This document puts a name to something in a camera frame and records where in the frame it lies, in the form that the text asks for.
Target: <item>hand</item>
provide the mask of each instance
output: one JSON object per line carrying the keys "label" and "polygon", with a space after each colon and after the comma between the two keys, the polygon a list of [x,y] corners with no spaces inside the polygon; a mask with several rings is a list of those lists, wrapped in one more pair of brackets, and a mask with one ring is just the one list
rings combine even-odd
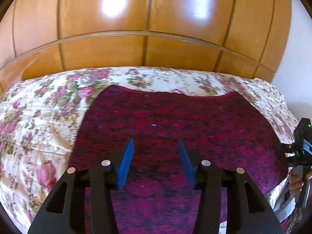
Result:
{"label": "hand", "polygon": [[[303,186],[303,182],[299,181],[299,176],[294,175],[293,170],[291,170],[289,172],[290,175],[290,179],[289,179],[289,190],[290,190],[290,194],[291,195],[296,195],[299,194],[301,192],[301,188]],[[312,170],[309,171],[306,175],[305,175],[306,179],[311,179],[312,178]]]}

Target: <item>purple fabric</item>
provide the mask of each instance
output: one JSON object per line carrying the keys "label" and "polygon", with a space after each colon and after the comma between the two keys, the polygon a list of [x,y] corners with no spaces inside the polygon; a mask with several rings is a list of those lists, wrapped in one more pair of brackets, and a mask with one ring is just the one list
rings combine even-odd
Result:
{"label": "purple fabric", "polygon": [[[126,184],[112,192],[120,233],[191,233],[200,192],[187,184],[177,151],[183,137],[218,167],[243,167],[266,194],[287,175],[286,157],[275,152],[279,140],[269,122],[239,93],[189,97],[110,86],[86,112],[69,160],[91,168],[135,142]],[[227,218],[222,191],[221,221]],[[85,201],[91,233],[90,191]]]}

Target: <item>white floral fabric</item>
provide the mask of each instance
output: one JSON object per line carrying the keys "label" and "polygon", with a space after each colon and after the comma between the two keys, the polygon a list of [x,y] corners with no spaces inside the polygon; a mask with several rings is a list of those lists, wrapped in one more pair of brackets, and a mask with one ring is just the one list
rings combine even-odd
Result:
{"label": "white floral fabric", "polygon": [[[282,143],[293,141],[298,124],[284,96],[258,78],[172,68],[114,67],[79,69],[17,83],[0,97],[0,201],[26,231],[67,169],[84,113],[112,84],[189,96],[237,91],[266,117]],[[267,195],[272,207],[285,182]]]}

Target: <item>silver screw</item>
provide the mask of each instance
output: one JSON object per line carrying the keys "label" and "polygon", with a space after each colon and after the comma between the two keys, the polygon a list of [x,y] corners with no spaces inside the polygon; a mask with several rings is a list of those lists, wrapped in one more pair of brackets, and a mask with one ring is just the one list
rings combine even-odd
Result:
{"label": "silver screw", "polygon": [[103,160],[102,161],[103,166],[109,166],[110,165],[110,160]]}
{"label": "silver screw", "polygon": [[202,165],[203,165],[203,166],[210,166],[210,165],[211,165],[211,162],[208,161],[208,160],[202,160]]}
{"label": "silver screw", "polygon": [[67,169],[67,173],[72,174],[76,171],[76,169],[74,167],[70,167]]}
{"label": "silver screw", "polygon": [[236,171],[237,171],[239,174],[245,173],[245,170],[244,170],[243,168],[241,168],[241,167],[238,167],[238,168],[236,169]]}

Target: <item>wood paneling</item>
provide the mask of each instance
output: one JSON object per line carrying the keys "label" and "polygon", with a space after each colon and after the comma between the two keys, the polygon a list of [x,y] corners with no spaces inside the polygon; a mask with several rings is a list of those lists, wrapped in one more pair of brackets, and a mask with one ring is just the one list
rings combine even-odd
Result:
{"label": "wood paneling", "polygon": [[58,45],[52,46],[9,64],[0,71],[0,83],[7,89],[13,83],[62,72]]}
{"label": "wood paneling", "polygon": [[153,0],[150,30],[222,45],[233,0]]}
{"label": "wood paneling", "polygon": [[143,36],[107,36],[62,44],[66,70],[94,67],[140,66]]}
{"label": "wood paneling", "polygon": [[261,64],[276,71],[286,47],[291,24],[291,0],[275,0],[274,14]]}
{"label": "wood paneling", "polygon": [[14,4],[15,0],[0,22],[0,68],[15,58],[12,35]]}
{"label": "wood paneling", "polygon": [[149,37],[146,66],[213,71],[220,50],[197,43]]}
{"label": "wood paneling", "polygon": [[272,19],[273,0],[236,0],[226,47],[259,61]]}
{"label": "wood paneling", "polygon": [[144,30],[146,0],[61,0],[62,38],[109,30]]}
{"label": "wood paneling", "polygon": [[222,51],[216,72],[252,78],[256,69],[256,62],[227,51]]}
{"label": "wood paneling", "polygon": [[254,77],[258,77],[270,83],[273,80],[274,72],[259,66]]}
{"label": "wood paneling", "polygon": [[17,55],[57,40],[57,0],[16,0],[13,28]]}

